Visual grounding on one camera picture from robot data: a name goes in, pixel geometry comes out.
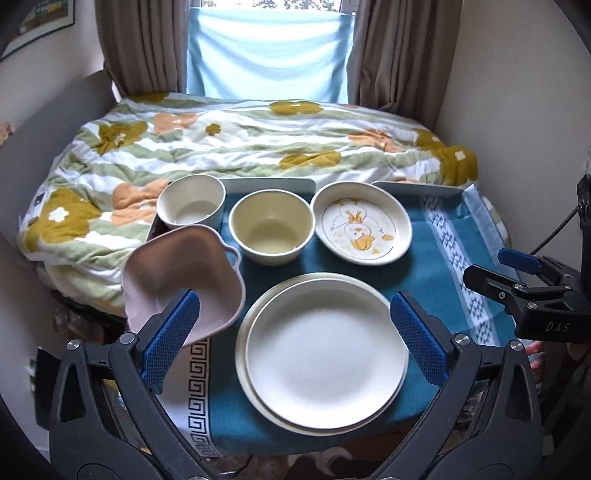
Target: screw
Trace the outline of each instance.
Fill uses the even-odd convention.
[[[80,346],[80,341],[78,339],[70,340],[66,345],[68,350],[76,350]]]
[[[470,337],[468,337],[468,335],[464,335],[463,333],[458,333],[454,339],[458,345],[465,346],[470,343]]]
[[[519,340],[512,340],[511,348],[516,352],[521,352],[523,350],[523,343],[521,343]]]
[[[135,334],[131,332],[124,333],[119,337],[119,341],[124,345],[129,345],[135,340]]]

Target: cream bowl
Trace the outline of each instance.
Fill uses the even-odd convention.
[[[232,208],[228,224],[248,258],[261,265],[283,265],[312,239],[316,221],[310,205],[296,194],[261,190]]]
[[[320,241],[348,262],[385,265],[410,247],[413,225],[407,211],[385,190],[369,183],[330,183],[316,192],[311,208]]]
[[[226,187],[210,175],[188,175],[170,183],[158,197],[156,212],[173,230],[185,225],[206,225],[219,230]]]

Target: floral bedding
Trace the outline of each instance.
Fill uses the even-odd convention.
[[[33,198],[19,235],[62,293],[124,315],[120,278],[170,180],[214,176],[463,185],[474,153],[420,124],[354,105],[227,101],[179,93],[121,100],[82,126]]]

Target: pink bowl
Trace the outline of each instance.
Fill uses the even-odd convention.
[[[232,265],[226,256],[230,252]],[[203,340],[233,324],[246,299],[241,256],[204,225],[188,225],[150,240],[127,260],[121,286],[132,332],[166,308],[181,288],[199,295],[199,319],[183,346]]]

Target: white plate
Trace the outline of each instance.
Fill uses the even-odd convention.
[[[248,373],[246,371],[245,351],[248,332],[250,331],[252,322],[254,321],[258,313],[275,295],[285,290],[286,288],[291,287],[292,285],[295,285],[302,281],[313,280],[316,278],[340,278],[341,280],[349,281],[363,288],[367,288],[369,291],[374,292],[376,295],[379,295],[379,292],[377,292],[377,290],[373,289],[366,283],[357,280],[356,278],[348,277],[346,275],[341,275],[337,273],[309,273],[285,280],[279,285],[276,285],[275,287],[269,289],[261,297],[259,297],[259,299],[252,305],[250,310],[248,310],[248,312],[246,313],[244,320],[242,321],[242,324],[238,331],[238,336],[236,337],[235,361],[236,373],[238,374],[238,381],[240,382],[240,385],[242,386],[242,389],[244,390],[244,393],[248,400],[252,403],[252,405],[258,410],[258,412],[261,415],[263,415],[267,420],[271,421],[275,425],[280,426],[283,429],[286,429],[290,432],[299,433],[302,435],[322,437],[351,432],[364,425],[367,425],[368,423],[375,420],[379,415],[381,415],[386,410],[386,408],[388,408],[388,406],[392,403],[392,401],[400,391],[400,388],[402,387],[402,383],[404,382],[404,377],[406,376],[408,368],[408,351],[406,353],[404,361],[404,373],[402,375],[400,384],[392,398],[389,400],[389,402],[386,403],[386,405],[383,406],[383,408],[377,411],[374,415],[358,424],[351,425],[349,427],[341,429],[305,429],[298,425],[287,422],[286,420],[282,419],[281,417],[273,413],[271,410],[269,410],[256,395],[256,392],[252,388],[252,385],[248,378]]]
[[[246,370],[258,397],[307,429],[338,429],[390,401],[408,352],[380,294],[341,279],[286,288],[255,318]]]
[[[385,265],[403,256],[413,226],[400,202],[359,181],[337,181],[312,198],[316,235],[333,253],[359,265]]]

